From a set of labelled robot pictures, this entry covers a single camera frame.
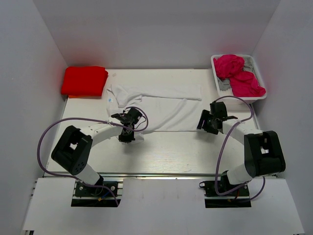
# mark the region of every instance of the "robotic arm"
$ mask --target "robotic arm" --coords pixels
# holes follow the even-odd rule
[[[136,108],[128,112],[114,114],[109,122],[120,121],[127,129],[115,125],[98,123],[86,128],[69,126],[63,132],[60,140],[52,151],[51,157],[71,175],[90,185],[102,185],[103,177],[87,164],[90,150],[96,144],[118,136],[120,142],[134,141],[134,126],[143,114]]]
[[[233,126],[240,122],[234,116],[228,116],[223,102],[210,104],[211,111],[203,110],[197,129],[217,135],[228,134]],[[242,165],[225,171],[221,176],[224,191],[257,176],[279,173],[286,164],[277,134],[274,131],[263,132],[251,129],[240,123],[231,131],[230,136],[244,145],[245,161]]]

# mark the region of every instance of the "clothing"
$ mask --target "clothing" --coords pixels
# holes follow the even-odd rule
[[[222,55],[218,60],[213,59],[215,72],[221,80],[230,78],[244,67],[245,60],[237,55]]]
[[[213,62],[217,77],[221,80],[229,78],[234,96],[261,97],[266,93],[252,73],[252,58],[248,57],[245,61],[237,55],[223,55],[217,60],[213,59]]]
[[[224,80],[217,78],[217,82],[221,91],[227,91],[231,88],[230,80],[228,78],[225,78]]]
[[[107,92],[109,115],[121,113],[129,106],[141,108],[147,114],[149,125],[144,133],[197,131],[203,110],[200,85],[111,85]]]
[[[251,72],[241,71],[230,79],[233,94],[237,97],[260,97],[266,93]]]
[[[65,70],[61,94],[102,96],[107,78],[108,72],[103,67],[68,67]]]

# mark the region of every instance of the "white table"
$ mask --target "white table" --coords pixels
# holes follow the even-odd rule
[[[201,84],[203,106],[218,97],[212,70],[108,70],[109,77],[101,99],[68,99],[63,118],[108,118],[106,88],[111,84]],[[240,119],[250,115],[245,105],[227,107],[228,112]],[[254,120],[246,122],[255,128]],[[94,124],[87,121],[66,121],[60,124],[53,147],[69,125],[81,128]],[[184,173],[214,174],[218,154],[225,135],[206,132],[154,132],[145,135],[145,141],[136,145],[122,145],[116,138],[106,140],[92,148],[89,165],[99,173]],[[220,172],[242,164],[244,148],[230,138],[221,162]],[[49,157],[47,169],[53,172],[65,170]]]

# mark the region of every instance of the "gray cloth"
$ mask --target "gray cloth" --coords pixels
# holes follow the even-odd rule
[[[253,60],[251,57],[245,58],[245,65],[243,70],[247,72],[252,72],[253,69]]]
[[[231,88],[230,86],[230,80],[228,78],[226,78],[225,80],[221,80],[219,78],[217,78],[217,82],[219,84],[220,90],[221,91],[227,91],[228,89]]]

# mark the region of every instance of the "folded red cloth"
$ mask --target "folded red cloth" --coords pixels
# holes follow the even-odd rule
[[[251,72],[240,71],[230,78],[233,94],[238,97],[260,97],[266,93]]]
[[[221,80],[229,78],[234,96],[261,97],[266,93],[253,73],[243,71],[245,60],[242,57],[223,55],[219,59],[213,59],[213,62],[217,77]]]
[[[104,67],[68,67],[65,70],[61,94],[102,96],[108,72]]]
[[[244,67],[245,60],[237,55],[222,55],[218,60],[213,59],[215,72],[221,80],[230,78]]]

